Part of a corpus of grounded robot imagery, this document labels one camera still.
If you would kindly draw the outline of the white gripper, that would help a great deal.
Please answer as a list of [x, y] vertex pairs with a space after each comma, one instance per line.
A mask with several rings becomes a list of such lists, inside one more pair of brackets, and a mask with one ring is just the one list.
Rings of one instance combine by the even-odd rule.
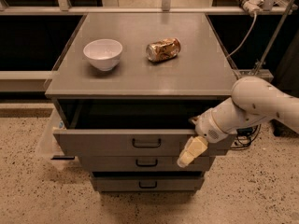
[[211, 109], [200, 116], [189, 118], [188, 122], [195, 125], [195, 131], [200, 136], [191, 137], [180, 152], [177, 165], [181, 168], [187, 167], [203, 154], [207, 150], [208, 143], [218, 143], [228, 136], [213, 119]]

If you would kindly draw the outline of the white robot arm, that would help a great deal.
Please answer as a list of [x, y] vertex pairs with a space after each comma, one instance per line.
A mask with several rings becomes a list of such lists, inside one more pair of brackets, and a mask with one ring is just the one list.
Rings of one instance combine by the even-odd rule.
[[231, 96], [219, 105], [192, 118], [196, 136], [180, 152], [177, 164], [187, 167], [203, 154], [209, 144], [219, 143], [238, 129], [278, 120], [299, 133], [299, 99], [286, 94], [259, 77], [242, 77]]

